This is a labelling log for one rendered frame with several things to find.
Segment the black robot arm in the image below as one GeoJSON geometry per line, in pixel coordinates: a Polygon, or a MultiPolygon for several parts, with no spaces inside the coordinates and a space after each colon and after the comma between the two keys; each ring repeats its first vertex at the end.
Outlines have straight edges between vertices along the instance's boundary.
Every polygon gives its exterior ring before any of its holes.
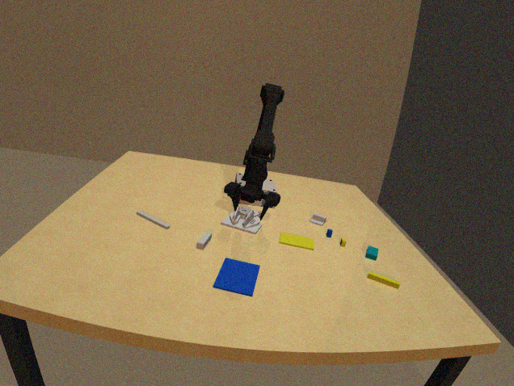
{"type": "Polygon", "coordinates": [[[240,200],[249,203],[261,201],[263,191],[261,183],[268,176],[267,162],[272,162],[275,158],[276,144],[274,144],[275,136],[272,132],[276,106],[283,101],[284,90],[281,86],[266,83],[263,85],[260,97],[263,102],[263,110],[259,120],[259,126],[252,139],[249,149],[246,150],[243,165],[246,165],[242,181],[246,181],[247,172],[251,180],[247,180],[244,188],[241,190],[240,200]],[[268,157],[271,154],[271,157],[268,157]],[[247,162],[246,162],[247,161],[247,162]],[[257,183],[257,185],[251,183],[257,183]]]}

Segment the yellow flat bar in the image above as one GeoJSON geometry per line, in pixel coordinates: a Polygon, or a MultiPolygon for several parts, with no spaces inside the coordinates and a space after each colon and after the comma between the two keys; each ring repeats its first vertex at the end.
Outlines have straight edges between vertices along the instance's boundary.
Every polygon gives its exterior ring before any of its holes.
{"type": "Polygon", "coordinates": [[[371,271],[369,272],[369,274],[368,274],[367,278],[368,278],[368,279],[372,279],[372,280],[374,280],[374,281],[377,281],[377,282],[379,282],[379,283],[386,284],[386,285],[391,286],[391,287],[393,287],[393,288],[395,288],[395,287],[396,287],[397,289],[399,288],[400,283],[401,283],[401,282],[398,282],[398,281],[393,280],[393,279],[391,279],[391,278],[389,278],[389,279],[388,279],[388,278],[387,278],[387,277],[385,277],[385,276],[378,275],[378,274],[376,274],[376,273],[374,273],[374,272],[371,272],[371,271]]]}

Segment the blue flat square plate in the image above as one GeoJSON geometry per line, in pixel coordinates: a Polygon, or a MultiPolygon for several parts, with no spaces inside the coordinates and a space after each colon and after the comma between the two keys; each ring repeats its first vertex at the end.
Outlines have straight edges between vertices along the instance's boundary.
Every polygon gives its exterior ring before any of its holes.
{"type": "Polygon", "coordinates": [[[225,258],[213,287],[252,297],[259,268],[259,265],[225,258]]]}

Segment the grey square bar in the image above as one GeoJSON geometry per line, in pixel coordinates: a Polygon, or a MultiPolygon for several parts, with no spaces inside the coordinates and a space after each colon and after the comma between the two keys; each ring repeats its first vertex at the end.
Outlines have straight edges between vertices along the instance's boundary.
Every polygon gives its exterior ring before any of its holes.
{"type": "Polygon", "coordinates": [[[147,219],[148,221],[151,221],[151,222],[153,222],[154,224],[157,224],[157,225],[161,226],[161,227],[162,227],[162,228],[164,228],[164,229],[169,229],[169,228],[170,228],[170,225],[168,225],[167,223],[164,223],[164,222],[162,222],[162,221],[160,221],[160,220],[158,220],[158,219],[156,219],[156,218],[154,218],[154,217],[152,217],[152,216],[148,216],[148,215],[146,215],[146,214],[145,214],[145,213],[143,213],[143,212],[140,212],[140,211],[139,211],[139,212],[137,212],[137,214],[138,214],[139,216],[141,216],[141,217],[143,217],[143,218],[147,219]]]}

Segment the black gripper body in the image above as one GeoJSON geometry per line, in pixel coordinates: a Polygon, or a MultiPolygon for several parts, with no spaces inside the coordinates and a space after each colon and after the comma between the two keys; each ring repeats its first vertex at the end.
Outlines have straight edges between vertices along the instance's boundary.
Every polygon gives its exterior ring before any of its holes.
{"type": "MultiPolygon", "coordinates": [[[[249,174],[247,172],[246,182],[248,179],[251,180],[249,177],[249,174]]],[[[251,181],[251,183],[257,185],[257,183],[254,183],[252,181],[251,181]]],[[[230,195],[236,195],[237,193],[241,193],[242,187],[240,187],[240,186],[241,185],[239,183],[230,182],[227,185],[225,185],[224,193],[230,194],[230,195]]],[[[263,182],[261,183],[261,190],[263,189],[262,187],[263,187],[263,182]]],[[[280,195],[270,192],[268,195],[263,194],[262,199],[265,199],[265,202],[267,205],[276,207],[278,205],[278,203],[280,202],[280,195]]]]}

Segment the teal rectangular block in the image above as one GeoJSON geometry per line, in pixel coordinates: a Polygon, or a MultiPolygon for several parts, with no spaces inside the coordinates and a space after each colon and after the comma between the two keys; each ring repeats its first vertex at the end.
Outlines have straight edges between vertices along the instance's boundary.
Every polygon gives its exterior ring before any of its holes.
{"type": "Polygon", "coordinates": [[[378,249],[377,248],[374,248],[372,246],[369,246],[368,249],[367,249],[367,253],[366,253],[366,258],[369,258],[371,260],[377,260],[377,255],[378,255],[378,249]]]}

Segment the yellow flat rectangular plate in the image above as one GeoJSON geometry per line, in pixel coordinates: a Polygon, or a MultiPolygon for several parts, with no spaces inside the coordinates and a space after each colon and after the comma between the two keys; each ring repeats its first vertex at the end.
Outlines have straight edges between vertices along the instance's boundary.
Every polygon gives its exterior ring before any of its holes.
{"type": "Polygon", "coordinates": [[[280,244],[314,250],[314,239],[294,235],[291,233],[281,233],[280,244]]]}

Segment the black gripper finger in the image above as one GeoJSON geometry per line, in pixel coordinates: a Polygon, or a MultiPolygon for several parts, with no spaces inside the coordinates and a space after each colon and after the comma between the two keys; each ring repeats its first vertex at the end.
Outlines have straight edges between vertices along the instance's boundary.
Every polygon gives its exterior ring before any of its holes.
{"type": "Polygon", "coordinates": [[[230,194],[227,194],[227,195],[232,199],[234,211],[236,211],[237,207],[238,207],[240,193],[237,193],[236,195],[230,195],[230,194]]]}
{"type": "Polygon", "coordinates": [[[273,206],[271,205],[267,205],[266,203],[263,205],[263,211],[261,213],[261,216],[260,216],[260,220],[263,219],[263,216],[265,215],[266,211],[269,209],[269,208],[272,208],[273,206]]]}

